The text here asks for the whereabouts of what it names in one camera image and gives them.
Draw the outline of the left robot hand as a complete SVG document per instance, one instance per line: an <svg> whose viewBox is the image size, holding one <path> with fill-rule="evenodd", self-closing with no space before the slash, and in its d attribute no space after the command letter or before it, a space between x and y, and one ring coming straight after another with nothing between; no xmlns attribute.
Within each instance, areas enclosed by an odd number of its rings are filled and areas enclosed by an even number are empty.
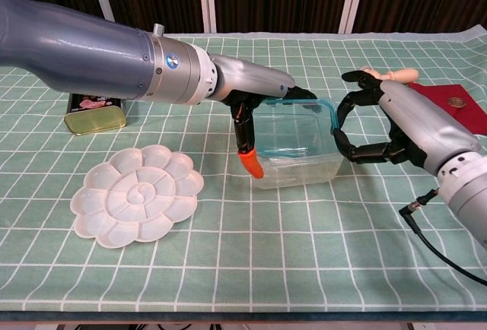
<svg viewBox="0 0 487 330"><path fill-rule="evenodd" d="M300 88L288 73L229 56L211 55L218 79L209 97L230 107L238 156L254 178L264 177L255 149L253 111L265 99L315 99L309 90Z"/></svg>

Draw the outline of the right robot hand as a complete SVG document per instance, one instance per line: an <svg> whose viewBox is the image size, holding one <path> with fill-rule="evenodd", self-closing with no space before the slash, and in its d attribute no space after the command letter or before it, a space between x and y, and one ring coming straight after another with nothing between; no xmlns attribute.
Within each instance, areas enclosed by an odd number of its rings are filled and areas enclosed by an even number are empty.
<svg viewBox="0 0 487 330"><path fill-rule="evenodd" d="M339 104L338 126L333 137L339 152L355 163L393 164L410 161L436 176L454 157L480 152L479 139L427 97L398 81L376 79L366 71L349 71L346 82L361 88L348 93ZM342 130L346 116L355 106L378 105L390 121L390 140L355 146Z"/></svg>

